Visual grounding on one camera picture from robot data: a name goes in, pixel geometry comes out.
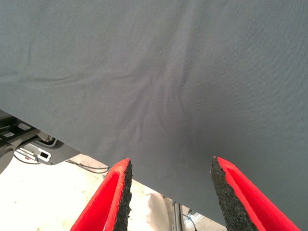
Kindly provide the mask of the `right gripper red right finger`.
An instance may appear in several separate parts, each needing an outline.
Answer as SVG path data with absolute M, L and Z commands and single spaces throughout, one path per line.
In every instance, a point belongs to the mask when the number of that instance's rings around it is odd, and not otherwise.
M 227 230 L 299 230 L 258 187 L 228 160 L 213 157 L 211 179 Z

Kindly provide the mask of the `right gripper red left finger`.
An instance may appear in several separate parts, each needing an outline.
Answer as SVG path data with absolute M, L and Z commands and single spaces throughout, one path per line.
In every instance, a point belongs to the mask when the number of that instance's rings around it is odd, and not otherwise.
M 72 231 L 126 231 L 131 211 L 132 163 L 116 163 L 73 224 Z

